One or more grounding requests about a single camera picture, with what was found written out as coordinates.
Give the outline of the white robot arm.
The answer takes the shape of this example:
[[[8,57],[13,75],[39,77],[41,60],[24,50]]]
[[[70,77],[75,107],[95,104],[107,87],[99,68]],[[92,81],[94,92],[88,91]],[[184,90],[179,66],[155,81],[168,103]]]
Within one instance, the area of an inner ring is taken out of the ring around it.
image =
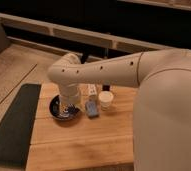
[[[82,64],[66,54],[48,69],[65,103],[75,104],[80,83],[135,87],[135,108],[191,108],[191,50],[166,49],[140,52]]]

